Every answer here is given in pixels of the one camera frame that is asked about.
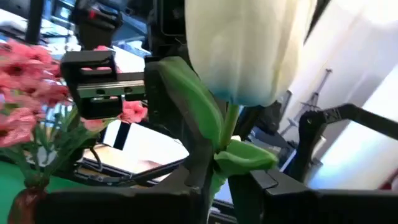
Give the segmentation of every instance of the green table surface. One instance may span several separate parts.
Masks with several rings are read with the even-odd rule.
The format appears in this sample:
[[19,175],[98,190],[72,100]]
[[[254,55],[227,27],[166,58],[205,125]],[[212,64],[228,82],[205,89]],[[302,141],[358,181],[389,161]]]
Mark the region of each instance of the green table surface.
[[[51,192],[81,186],[83,185],[70,180],[52,177],[47,190]],[[7,223],[8,211],[12,201],[24,188],[24,177],[18,166],[0,161],[0,224]]]

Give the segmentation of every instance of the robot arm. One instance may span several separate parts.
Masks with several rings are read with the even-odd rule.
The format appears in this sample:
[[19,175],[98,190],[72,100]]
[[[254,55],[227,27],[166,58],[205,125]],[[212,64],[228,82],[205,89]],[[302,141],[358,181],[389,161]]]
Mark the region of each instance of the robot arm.
[[[107,70],[82,68],[107,67]],[[67,52],[61,64],[63,76],[82,117],[117,116],[126,100],[146,99],[149,121],[165,127],[181,140],[190,155],[177,161],[163,181],[148,189],[134,189],[129,181],[154,177],[135,176],[116,187],[53,192],[37,207],[36,223],[206,223],[213,176],[212,143],[195,131],[182,96],[172,93],[155,67],[144,73],[116,73],[113,53]]]
[[398,222],[398,195],[394,192],[312,190],[303,185],[313,148],[322,132],[328,124],[346,119],[398,139],[398,123],[352,104],[306,112],[300,119],[300,143],[287,175],[278,170],[255,170],[229,178],[238,222]]

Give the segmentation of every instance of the white tulip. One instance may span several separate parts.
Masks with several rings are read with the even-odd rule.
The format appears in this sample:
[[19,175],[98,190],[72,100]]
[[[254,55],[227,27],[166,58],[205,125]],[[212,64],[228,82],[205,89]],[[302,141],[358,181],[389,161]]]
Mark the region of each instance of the white tulip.
[[267,106],[292,83],[317,0],[185,0],[190,61],[216,96]]

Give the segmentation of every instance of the green stem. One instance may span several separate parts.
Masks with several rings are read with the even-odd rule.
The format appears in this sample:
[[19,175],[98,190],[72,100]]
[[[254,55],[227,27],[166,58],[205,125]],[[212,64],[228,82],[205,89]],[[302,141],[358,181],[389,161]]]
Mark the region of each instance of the green stem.
[[66,118],[68,116],[68,106],[66,104],[63,105],[63,117]]
[[72,122],[76,115],[78,115],[77,108],[74,106],[71,112],[68,113],[68,115],[65,117],[65,120],[63,121],[62,128],[64,131],[68,131],[69,124]]
[[46,178],[50,178],[50,176],[59,168],[61,165],[72,155],[72,153],[79,148],[87,139],[92,138],[95,136],[95,133],[89,133],[86,135],[85,138],[76,141],[72,146],[69,146],[67,148],[63,148],[60,151],[57,152],[57,155],[55,156],[55,159],[51,162],[50,165],[46,167],[44,170],[43,176]]
[[223,130],[221,132],[220,150],[224,151],[231,141],[239,117],[239,105],[228,105]]
[[37,153],[39,151],[39,145],[37,144],[37,136],[36,136],[36,129],[33,129],[33,142],[34,142],[34,148],[31,150],[31,155],[33,162],[35,163],[35,168],[37,173],[40,173],[40,164],[39,164],[39,158],[37,156]]
[[17,154],[19,159],[21,160],[21,165],[24,167],[26,172],[28,173],[29,178],[32,177],[32,169],[30,168],[30,164],[26,161],[26,156],[24,154],[24,150],[21,147],[17,147]]

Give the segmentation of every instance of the monitor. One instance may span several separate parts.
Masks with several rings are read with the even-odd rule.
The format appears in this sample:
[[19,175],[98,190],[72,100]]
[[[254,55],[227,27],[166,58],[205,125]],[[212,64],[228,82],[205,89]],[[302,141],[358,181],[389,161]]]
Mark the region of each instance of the monitor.
[[27,19],[29,16],[30,0],[0,0],[0,9]]

